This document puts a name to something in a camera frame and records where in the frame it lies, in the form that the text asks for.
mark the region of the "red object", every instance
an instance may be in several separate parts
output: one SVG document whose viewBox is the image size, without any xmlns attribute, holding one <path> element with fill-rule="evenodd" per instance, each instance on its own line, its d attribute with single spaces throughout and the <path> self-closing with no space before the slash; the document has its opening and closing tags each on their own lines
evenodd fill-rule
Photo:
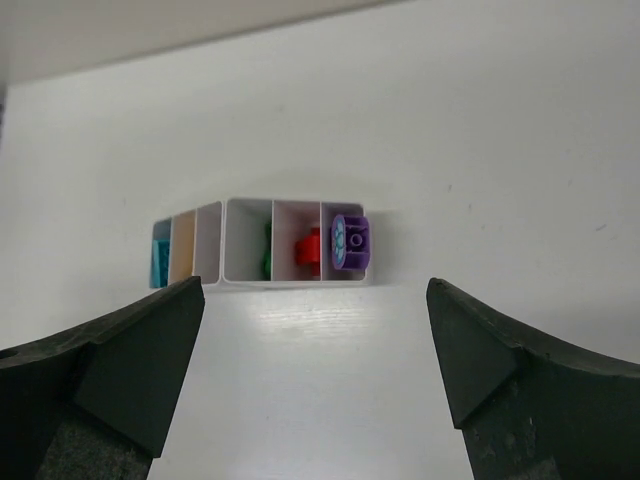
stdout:
<svg viewBox="0 0 640 480">
<path fill-rule="evenodd" d="M 296 242 L 296 265 L 311 265 L 311 274 L 320 276 L 320 229 L 312 228 L 311 235 Z"/>
</svg>

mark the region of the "toy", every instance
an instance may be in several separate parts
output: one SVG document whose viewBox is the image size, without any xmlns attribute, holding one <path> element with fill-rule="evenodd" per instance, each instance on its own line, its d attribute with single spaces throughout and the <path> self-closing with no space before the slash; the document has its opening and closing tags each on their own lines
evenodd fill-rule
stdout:
<svg viewBox="0 0 640 480">
<path fill-rule="evenodd" d="M 296 242 L 296 265 L 311 265 L 311 274 L 320 276 L 320 228 L 312 228 L 310 235 Z"/>
<path fill-rule="evenodd" d="M 331 260 L 336 270 L 366 270 L 371 260 L 367 217 L 337 215 L 333 219 Z"/>
<path fill-rule="evenodd" d="M 262 277 L 264 280 L 271 280 L 271 222 L 265 225 L 264 233 L 267 237 L 267 249 L 262 256 Z"/>
<path fill-rule="evenodd" d="M 164 288 L 169 281 L 169 240 L 154 240 L 151 287 Z"/>
</svg>

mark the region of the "tabletop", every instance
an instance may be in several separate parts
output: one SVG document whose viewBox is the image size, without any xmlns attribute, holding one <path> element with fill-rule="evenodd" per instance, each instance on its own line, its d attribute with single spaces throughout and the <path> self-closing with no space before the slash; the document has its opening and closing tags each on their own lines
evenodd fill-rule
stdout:
<svg viewBox="0 0 640 480">
<path fill-rule="evenodd" d="M 361 202 L 371 286 L 207 294 L 151 478 L 471 478 L 430 277 L 640 362 L 639 19 L 409 2 L 12 86 L 0 349 L 146 295 L 167 215 Z"/>
</svg>

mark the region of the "green object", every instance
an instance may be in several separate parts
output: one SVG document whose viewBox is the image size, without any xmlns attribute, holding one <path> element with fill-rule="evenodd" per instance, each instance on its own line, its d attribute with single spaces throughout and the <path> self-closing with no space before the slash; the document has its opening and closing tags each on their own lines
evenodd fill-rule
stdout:
<svg viewBox="0 0 640 480">
<path fill-rule="evenodd" d="M 262 276 L 265 280 L 271 280 L 271 221 L 264 226 L 264 233 L 267 237 L 267 250 L 262 256 Z"/>
</svg>

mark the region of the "purple toy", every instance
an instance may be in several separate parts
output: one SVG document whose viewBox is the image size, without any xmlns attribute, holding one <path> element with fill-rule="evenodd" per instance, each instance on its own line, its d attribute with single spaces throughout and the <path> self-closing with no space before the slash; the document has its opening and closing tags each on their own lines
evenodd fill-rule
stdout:
<svg viewBox="0 0 640 480">
<path fill-rule="evenodd" d="M 371 259 L 369 220 L 338 215 L 331 225 L 331 260 L 336 270 L 366 270 Z"/>
</svg>

